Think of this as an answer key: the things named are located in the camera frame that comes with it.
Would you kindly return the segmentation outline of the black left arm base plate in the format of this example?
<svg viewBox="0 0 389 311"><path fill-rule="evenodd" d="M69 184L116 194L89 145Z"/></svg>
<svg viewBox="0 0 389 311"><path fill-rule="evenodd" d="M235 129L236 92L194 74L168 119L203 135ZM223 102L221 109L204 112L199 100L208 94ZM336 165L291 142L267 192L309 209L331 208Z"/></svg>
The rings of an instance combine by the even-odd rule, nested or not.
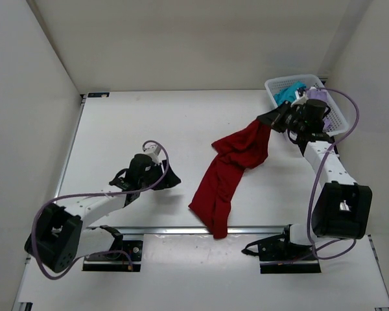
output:
<svg viewBox="0 0 389 311"><path fill-rule="evenodd" d="M82 271L88 272L130 272L141 271L143 257L143 235L125 235L121 249L128 254L113 253L87 256Z"/></svg>

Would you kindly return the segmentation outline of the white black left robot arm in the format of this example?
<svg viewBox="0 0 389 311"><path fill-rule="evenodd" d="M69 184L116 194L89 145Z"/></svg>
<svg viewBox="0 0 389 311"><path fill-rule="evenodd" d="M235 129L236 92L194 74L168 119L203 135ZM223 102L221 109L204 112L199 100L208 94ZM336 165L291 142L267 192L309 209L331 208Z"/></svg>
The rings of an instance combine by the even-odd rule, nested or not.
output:
<svg viewBox="0 0 389 311"><path fill-rule="evenodd" d="M25 251L42 268L65 273L80 257L102 253L116 259L123 252L120 232L108 225L91 228L97 220L136 201L142 192L165 190L179 185L168 159L155 154L136 154L99 192L67 195L76 201L69 206L59 200L46 203L37 213Z"/></svg>

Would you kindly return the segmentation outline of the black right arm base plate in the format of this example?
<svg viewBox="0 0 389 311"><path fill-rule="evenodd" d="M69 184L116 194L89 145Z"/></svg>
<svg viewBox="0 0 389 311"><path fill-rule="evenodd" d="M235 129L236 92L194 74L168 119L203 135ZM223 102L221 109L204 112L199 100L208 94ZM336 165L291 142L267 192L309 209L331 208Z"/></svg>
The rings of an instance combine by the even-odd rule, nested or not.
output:
<svg viewBox="0 0 389 311"><path fill-rule="evenodd" d="M312 254L311 247L291 243L285 233L250 242L241 253L259 258L261 274L321 272L320 263Z"/></svg>

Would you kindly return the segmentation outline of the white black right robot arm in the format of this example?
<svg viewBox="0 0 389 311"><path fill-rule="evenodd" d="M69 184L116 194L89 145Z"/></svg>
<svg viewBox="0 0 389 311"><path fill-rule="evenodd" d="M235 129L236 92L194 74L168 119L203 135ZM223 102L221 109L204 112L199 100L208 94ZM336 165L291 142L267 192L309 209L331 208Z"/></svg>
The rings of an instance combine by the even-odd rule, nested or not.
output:
<svg viewBox="0 0 389 311"><path fill-rule="evenodd" d="M284 102L257 120L285 133L316 176L306 223L288 225L281 234L251 242L242 253L260 257L266 264L288 264L318 260L318 251L334 242L361 239L373 193L349 175L335 154L334 135L348 135L352 129L334 101L310 98Z"/></svg>

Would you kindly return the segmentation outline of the red t shirt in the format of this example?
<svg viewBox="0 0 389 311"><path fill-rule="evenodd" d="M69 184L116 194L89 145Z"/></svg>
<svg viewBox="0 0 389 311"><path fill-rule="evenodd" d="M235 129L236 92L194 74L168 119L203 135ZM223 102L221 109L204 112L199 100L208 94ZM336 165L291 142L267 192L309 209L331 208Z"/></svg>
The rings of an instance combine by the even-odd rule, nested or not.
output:
<svg viewBox="0 0 389 311"><path fill-rule="evenodd" d="M211 144L217 152L189 204L213 238L228 235L231 200L246 170L263 164L268 157L271 127L251 122L244 129Z"/></svg>

